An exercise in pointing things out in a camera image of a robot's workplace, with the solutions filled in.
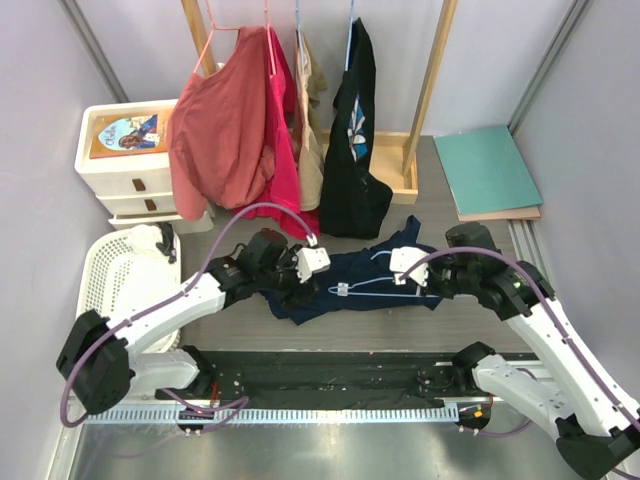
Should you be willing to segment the navy blue t shirt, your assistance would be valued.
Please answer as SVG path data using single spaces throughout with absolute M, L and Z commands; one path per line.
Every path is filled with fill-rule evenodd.
M 405 306 L 423 306 L 434 310 L 441 298 L 420 291 L 414 283 L 397 285 L 389 269 L 392 250 L 417 247 L 428 253 L 435 249 L 420 244 L 421 222 L 413 215 L 403 229 L 389 239 L 358 252 L 332 254 L 331 266 L 315 276 L 318 291 L 305 304 L 287 308 L 272 292 L 263 291 L 271 313 L 278 319 L 289 319 L 297 325 L 341 310 L 372 311 Z

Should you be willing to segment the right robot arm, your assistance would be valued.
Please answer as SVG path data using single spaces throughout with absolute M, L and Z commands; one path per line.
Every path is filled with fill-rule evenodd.
M 430 254 L 426 290 L 470 295 L 506 323 L 550 374 L 545 385 L 476 342 L 456 353 L 457 391 L 491 393 L 543 429 L 583 479 L 600 479 L 639 450 L 639 402 L 606 371 L 568 319 L 555 291 L 532 264 L 504 256 L 478 222 L 450 228 L 447 248 Z

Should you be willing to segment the blue wire hanger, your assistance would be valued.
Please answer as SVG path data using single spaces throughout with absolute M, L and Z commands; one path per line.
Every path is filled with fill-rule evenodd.
M 378 258 L 387 260 L 389 270 L 389 261 L 391 250 L 383 250 L 372 254 L 369 258 L 371 262 Z M 330 286 L 327 291 L 329 294 L 338 297 L 379 297 L 379 298 L 436 298 L 436 296 L 425 295 L 423 288 L 416 285 L 410 279 L 405 285 L 395 285 L 393 282 L 393 274 L 389 270 L 388 273 L 371 279 L 358 282 L 338 282 Z

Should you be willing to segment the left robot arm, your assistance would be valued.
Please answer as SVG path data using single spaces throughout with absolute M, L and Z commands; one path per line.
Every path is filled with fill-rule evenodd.
M 329 255 L 316 240 L 290 246 L 280 233 L 263 229 L 237 255 L 211 259 L 165 299 L 121 317 L 82 313 L 56 361 L 66 381 L 61 404 L 75 398 L 87 415 L 98 415 L 126 397 L 163 388 L 205 397 L 213 374 L 196 348 L 152 353 L 150 347 L 257 292 L 271 292 L 287 306 L 306 303 L 318 290 L 315 275 L 329 266 Z

